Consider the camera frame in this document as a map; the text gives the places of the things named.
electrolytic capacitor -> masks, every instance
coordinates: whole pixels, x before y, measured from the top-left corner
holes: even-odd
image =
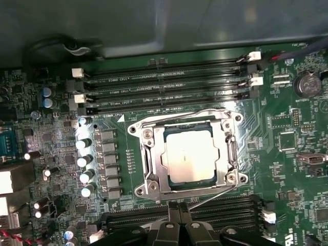
[[[52,174],[58,173],[58,172],[59,172],[59,168],[58,167],[54,167],[54,168],[51,168],[51,169],[45,169],[44,170],[44,175],[46,177],[50,177]]]
[[[81,183],[89,182],[94,175],[94,171],[92,169],[84,171],[80,176]]]
[[[65,246],[77,246],[77,238],[73,237],[72,239],[68,240]]]
[[[41,90],[41,95],[44,97],[54,96],[54,92],[49,87],[43,87]]]
[[[54,109],[57,106],[57,102],[53,99],[50,98],[45,98],[43,100],[43,107],[47,108],[47,109]]]
[[[35,212],[35,218],[40,219],[49,213],[49,206],[43,206],[38,211]]]
[[[69,226],[66,231],[64,232],[64,239],[65,240],[71,240],[74,236],[76,236],[76,227],[74,226]]]
[[[77,121],[82,126],[82,125],[90,124],[92,122],[92,118],[90,118],[90,117],[81,117]]]
[[[40,158],[41,153],[39,151],[31,151],[24,155],[25,160],[34,160]]]
[[[85,155],[77,159],[76,163],[80,168],[84,168],[87,164],[92,162],[93,157],[92,155]]]
[[[47,205],[49,202],[49,197],[44,197],[37,201],[33,206],[35,209],[43,208],[45,205]]]
[[[89,138],[81,139],[75,143],[75,146],[78,150],[89,147],[92,144],[92,140]]]
[[[93,193],[93,191],[95,190],[95,185],[90,183],[87,184],[82,190],[81,190],[81,195],[83,197],[89,197],[91,195],[91,193]]]

integrated circuit chip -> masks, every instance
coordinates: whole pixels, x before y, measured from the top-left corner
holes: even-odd
[[[281,132],[279,133],[279,150],[287,151],[296,148],[296,134],[295,132]]]
[[[50,133],[45,133],[42,135],[42,140],[44,142],[50,142],[51,141],[51,134]]]
[[[213,145],[210,131],[170,134],[167,136],[165,148],[162,162],[168,168],[173,183],[213,178],[219,152]]]
[[[87,205],[76,206],[76,212],[79,214],[85,214],[87,212]]]
[[[60,185],[59,184],[54,184],[53,186],[52,186],[52,190],[53,191],[61,191],[61,188],[60,188]]]
[[[316,210],[317,222],[328,221],[328,209]]]
[[[66,155],[65,156],[65,163],[66,164],[72,164],[75,162],[75,158],[73,155]]]

cable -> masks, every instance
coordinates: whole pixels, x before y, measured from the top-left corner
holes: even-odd
[[[304,49],[298,50],[298,51],[292,51],[292,52],[287,52],[287,53],[281,53],[280,55],[276,55],[271,57],[271,61],[276,61],[276,60],[285,60],[285,59],[291,59],[291,58],[297,58],[297,57],[302,57],[306,56],[308,54],[311,54],[313,52],[320,51],[322,49],[328,48],[328,36],[314,42]]]
[[[89,47],[84,47],[76,39],[64,34],[56,34],[25,45],[22,54],[23,65],[30,64],[30,58],[35,51],[53,45],[63,45],[74,56],[82,56],[91,52]]]
[[[36,244],[42,243],[42,240],[40,240],[40,239],[37,239],[36,241],[31,240],[31,239],[23,239],[20,236],[12,235],[12,234],[8,233],[6,230],[2,230],[2,229],[0,229],[0,233],[2,233],[4,237],[12,238],[12,239],[16,240],[17,242],[25,242],[28,245],[33,245],[35,243]]]

motherboard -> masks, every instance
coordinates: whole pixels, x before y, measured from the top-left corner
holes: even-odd
[[[286,246],[328,245],[328,58],[256,62],[306,46],[2,71],[0,163],[12,178],[0,170],[0,196],[28,195],[5,206],[1,228],[88,245],[184,201],[215,231],[232,224]]]

red cable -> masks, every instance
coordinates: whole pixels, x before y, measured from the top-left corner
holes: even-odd
[[[32,245],[34,243],[37,243],[37,244],[38,243],[42,243],[42,240],[40,240],[40,239],[37,239],[36,241],[30,240],[30,239],[23,239],[23,238],[21,238],[21,237],[19,237],[17,235],[12,235],[12,234],[8,233],[7,231],[1,230],[1,229],[0,229],[0,233],[2,233],[4,237],[15,239],[18,242],[25,242],[28,245]]]
[[[280,56],[280,55],[273,56],[273,57],[271,57],[271,60],[276,60],[276,59],[279,58],[279,56]]]

